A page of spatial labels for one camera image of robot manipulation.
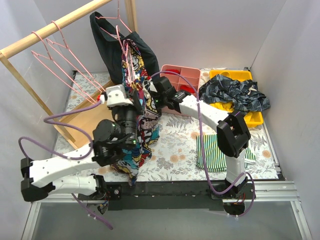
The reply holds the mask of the floral table mat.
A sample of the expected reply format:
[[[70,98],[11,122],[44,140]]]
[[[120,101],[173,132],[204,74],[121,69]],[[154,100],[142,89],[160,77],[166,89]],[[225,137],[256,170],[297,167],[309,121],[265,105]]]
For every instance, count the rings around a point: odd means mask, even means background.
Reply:
[[[108,83],[111,78],[109,73],[102,72],[91,73],[101,85]],[[94,94],[97,89],[94,88],[79,73],[73,73],[75,82],[82,87],[88,94]],[[70,111],[79,105],[84,98],[70,90],[68,102],[65,111]],[[97,124],[104,119],[112,119],[108,109],[100,105],[95,109],[86,112],[73,114],[68,117],[72,119],[67,122],[83,129],[92,135],[92,131]],[[195,118],[180,116],[170,113],[163,113],[159,119],[159,140],[151,145],[152,157],[144,162],[139,168],[137,182],[146,181],[202,181],[206,180],[204,170],[196,167],[197,144],[196,138],[199,135],[199,122]],[[79,131],[67,128],[74,138],[88,139]],[[270,145],[269,135],[266,133],[264,125],[249,129],[251,134],[250,150],[255,155],[255,161],[247,165],[247,171],[250,172],[255,180],[273,180],[279,179],[281,172],[279,163],[275,160],[273,150]],[[55,151],[66,154],[74,148],[58,135],[55,144]],[[110,166],[97,169],[87,169],[75,173],[76,176],[89,176],[90,174],[103,175],[107,182],[128,182],[128,175],[115,172]]]

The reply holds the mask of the pink divided organizer box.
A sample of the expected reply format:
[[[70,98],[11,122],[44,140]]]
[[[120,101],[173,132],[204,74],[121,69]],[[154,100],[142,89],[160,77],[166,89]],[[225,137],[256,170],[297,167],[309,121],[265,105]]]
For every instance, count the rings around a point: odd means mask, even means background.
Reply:
[[[186,67],[186,66],[178,66],[178,65],[170,65],[165,64],[162,66],[161,71],[165,71],[167,69],[177,69],[180,71],[180,75],[184,78],[186,78],[191,84],[192,88],[195,88],[196,90],[199,89],[199,83],[200,83],[200,77],[201,77],[201,71],[198,68],[192,68],[192,67]],[[167,77],[171,84],[175,87],[177,91],[180,91],[180,85],[187,85],[190,86],[183,78],[181,78],[178,75],[172,75],[172,74],[166,74],[161,73],[161,77]]]

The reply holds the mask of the red sock upper compartment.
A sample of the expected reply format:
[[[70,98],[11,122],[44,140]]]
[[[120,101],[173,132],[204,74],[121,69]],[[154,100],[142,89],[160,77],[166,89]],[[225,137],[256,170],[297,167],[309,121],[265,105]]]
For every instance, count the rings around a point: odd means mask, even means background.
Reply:
[[[179,75],[181,71],[178,69],[166,69],[165,73],[169,75]]]

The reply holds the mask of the green white striped shorts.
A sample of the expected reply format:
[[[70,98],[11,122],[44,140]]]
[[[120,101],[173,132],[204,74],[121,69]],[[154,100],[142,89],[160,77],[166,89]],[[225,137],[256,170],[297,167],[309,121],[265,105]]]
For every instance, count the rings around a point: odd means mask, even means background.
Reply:
[[[227,171],[226,156],[218,147],[218,138],[216,134],[203,136],[203,146],[207,171],[210,173],[222,173]],[[200,136],[196,137],[197,160],[196,167],[205,169],[202,157],[202,147]]]

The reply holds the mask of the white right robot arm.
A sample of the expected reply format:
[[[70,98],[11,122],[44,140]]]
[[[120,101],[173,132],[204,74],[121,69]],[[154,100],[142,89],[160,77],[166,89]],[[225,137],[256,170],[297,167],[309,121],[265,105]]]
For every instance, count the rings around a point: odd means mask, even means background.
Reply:
[[[209,183],[215,195],[227,194],[237,199],[245,192],[248,182],[245,169],[245,154],[251,138],[250,131],[239,111],[232,113],[214,108],[187,91],[178,91],[167,77],[151,79],[150,94],[158,108],[167,107],[178,113],[196,118],[199,124],[206,124],[216,132],[217,146],[225,155],[226,188],[217,191]]]

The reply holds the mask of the dark patterned shorts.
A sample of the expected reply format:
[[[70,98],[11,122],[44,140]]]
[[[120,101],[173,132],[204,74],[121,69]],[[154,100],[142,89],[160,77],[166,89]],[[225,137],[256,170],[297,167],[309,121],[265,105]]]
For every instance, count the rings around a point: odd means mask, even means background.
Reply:
[[[265,94],[258,90],[258,83],[251,79],[239,81],[217,74],[198,90],[199,99],[207,104],[232,103],[233,110],[243,115],[263,112],[271,107]]]

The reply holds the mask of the yellow plastic tray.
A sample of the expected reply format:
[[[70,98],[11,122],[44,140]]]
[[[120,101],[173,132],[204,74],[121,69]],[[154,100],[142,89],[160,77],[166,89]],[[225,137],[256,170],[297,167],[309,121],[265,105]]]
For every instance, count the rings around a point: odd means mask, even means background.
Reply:
[[[234,70],[234,69],[213,69],[209,72],[209,77],[213,78],[217,74],[229,77],[233,80],[243,82],[245,80],[252,80],[252,75],[248,70]],[[254,128],[264,123],[262,112],[251,111],[244,117],[248,127]]]

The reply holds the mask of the red sock middle compartment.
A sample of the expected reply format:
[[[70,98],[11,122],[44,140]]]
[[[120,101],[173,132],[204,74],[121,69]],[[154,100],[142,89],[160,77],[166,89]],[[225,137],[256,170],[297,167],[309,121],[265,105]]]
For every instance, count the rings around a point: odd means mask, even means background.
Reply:
[[[188,93],[191,93],[191,94],[195,94],[195,90],[191,87],[191,86],[188,86],[188,85],[180,85],[180,90],[182,91],[186,91]]]

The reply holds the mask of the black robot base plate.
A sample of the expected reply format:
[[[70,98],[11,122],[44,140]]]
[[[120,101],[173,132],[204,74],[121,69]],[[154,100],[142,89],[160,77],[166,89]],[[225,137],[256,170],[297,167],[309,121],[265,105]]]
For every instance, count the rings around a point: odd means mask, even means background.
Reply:
[[[102,196],[83,193],[83,201],[108,201],[110,211],[120,210],[171,210],[207,209],[210,211],[230,210],[232,214],[244,212],[244,201],[255,196],[252,183],[241,190],[230,190],[216,195],[206,181],[149,181],[129,186],[125,182],[104,182]]]

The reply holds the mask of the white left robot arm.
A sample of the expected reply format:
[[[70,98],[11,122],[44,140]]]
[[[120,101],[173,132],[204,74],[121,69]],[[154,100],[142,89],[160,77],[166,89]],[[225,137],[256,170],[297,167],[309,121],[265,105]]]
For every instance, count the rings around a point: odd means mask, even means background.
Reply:
[[[106,105],[112,113],[112,120],[101,120],[92,135],[82,129],[89,140],[84,146],[66,154],[53,152],[55,157],[33,160],[26,155],[20,161],[22,181],[20,189],[26,202],[36,202],[57,193],[80,193],[103,199],[108,193],[104,178],[100,175],[77,177],[75,174],[88,169],[112,165],[124,159],[138,142],[138,117],[142,115],[142,102],[137,90],[126,93],[122,85],[109,87],[97,103],[64,113],[64,117],[89,111]]]

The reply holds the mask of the colourful comic print shorts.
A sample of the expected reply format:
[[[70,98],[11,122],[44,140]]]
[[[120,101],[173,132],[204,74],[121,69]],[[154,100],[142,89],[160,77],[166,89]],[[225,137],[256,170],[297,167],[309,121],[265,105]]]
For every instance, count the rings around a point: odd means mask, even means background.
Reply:
[[[126,93],[131,93],[134,89],[138,91],[140,103],[142,104],[143,115],[137,117],[137,140],[132,150],[126,150],[123,159],[114,163],[111,167],[117,172],[128,174],[128,184],[134,186],[140,167],[146,160],[152,157],[151,145],[159,139],[158,120],[161,113],[156,109],[155,101],[150,94],[150,76],[147,73],[142,55],[133,40],[124,40],[128,44],[132,56],[135,80],[131,84],[127,80],[127,67],[125,56],[122,54],[122,84]]]

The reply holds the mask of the red sock compartment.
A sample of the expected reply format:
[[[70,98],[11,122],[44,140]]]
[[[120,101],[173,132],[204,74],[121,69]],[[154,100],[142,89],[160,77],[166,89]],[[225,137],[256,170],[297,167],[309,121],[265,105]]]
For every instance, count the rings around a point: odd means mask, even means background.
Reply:
[[[165,73],[169,75],[179,75],[181,71],[178,69],[166,69]]]
[[[180,85],[180,90],[182,91],[186,91],[188,93],[191,93],[191,94],[195,94],[195,90],[191,87],[191,86],[188,86],[188,85]]]

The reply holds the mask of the black shorts on hanger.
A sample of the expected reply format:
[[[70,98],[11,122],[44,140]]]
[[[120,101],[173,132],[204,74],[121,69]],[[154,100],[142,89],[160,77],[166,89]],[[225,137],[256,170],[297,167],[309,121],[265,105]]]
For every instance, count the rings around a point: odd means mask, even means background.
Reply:
[[[122,83],[122,49],[119,40],[116,37],[116,28],[102,18],[102,15],[95,11],[89,16],[90,27],[92,34],[100,53],[100,56],[107,67],[109,76],[112,82],[116,85]],[[151,76],[160,71],[159,63],[155,53],[152,49],[143,41],[139,34],[135,31],[131,32],[127,36],[119,34],[120,39],[132,40],[139,49],[146,71]]]

